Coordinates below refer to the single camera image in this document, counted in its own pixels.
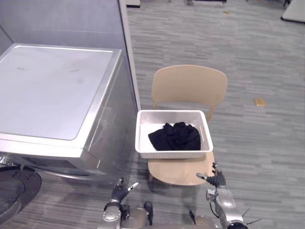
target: wooden chair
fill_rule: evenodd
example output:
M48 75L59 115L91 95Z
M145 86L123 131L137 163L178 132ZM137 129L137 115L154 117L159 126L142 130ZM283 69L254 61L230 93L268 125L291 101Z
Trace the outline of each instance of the wooden chair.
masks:
M161 102L193 102L209 107L206 119L211 117L227 88L224 73L197 65L176 65L159 69L152 84L153 107ZM195 159L149 159L149 180L154 178L175 185L199 185L204 180L196 173L212 176L213 152Z

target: washer door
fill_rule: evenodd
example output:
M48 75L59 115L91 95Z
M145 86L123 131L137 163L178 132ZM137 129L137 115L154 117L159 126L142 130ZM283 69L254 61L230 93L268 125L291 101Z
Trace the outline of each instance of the washer door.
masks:
M20 212L34 199L41 177L34 169L19 166L0 168L0 225Z

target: stainless steel panel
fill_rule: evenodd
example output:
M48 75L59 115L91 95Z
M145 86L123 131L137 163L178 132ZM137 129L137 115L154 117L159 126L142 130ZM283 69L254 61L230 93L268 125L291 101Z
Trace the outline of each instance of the stainless steel panel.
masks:
M0 157L6 157L17 165L26 165L65 175L87 176L90 174L104 174L96 169L100 160L86 151L83 151L79 158L3 152L0 152Z
M101 160L100 171L126 176L135 152L136 110L123 63L118 69L88 151Z

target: appliance top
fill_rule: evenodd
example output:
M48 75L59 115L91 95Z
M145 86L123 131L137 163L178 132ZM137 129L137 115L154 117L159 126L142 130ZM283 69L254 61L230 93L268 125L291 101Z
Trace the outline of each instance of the appliance top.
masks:
M97 94L105 93L118 54L119 50L12 45L0 56L0 133L75 139L85 119L94 119L94 103L102 99Z

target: white plastic basket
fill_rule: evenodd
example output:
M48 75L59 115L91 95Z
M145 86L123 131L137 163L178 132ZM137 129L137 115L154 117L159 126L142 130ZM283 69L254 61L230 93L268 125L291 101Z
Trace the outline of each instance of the white plastic basket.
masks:
M201 150L157 151L148 134L171 125L185 122L195 127L201 136ZM142 158L197 158L213 150L209 128L202 111L198 110L140 110L137 115L135 149Z

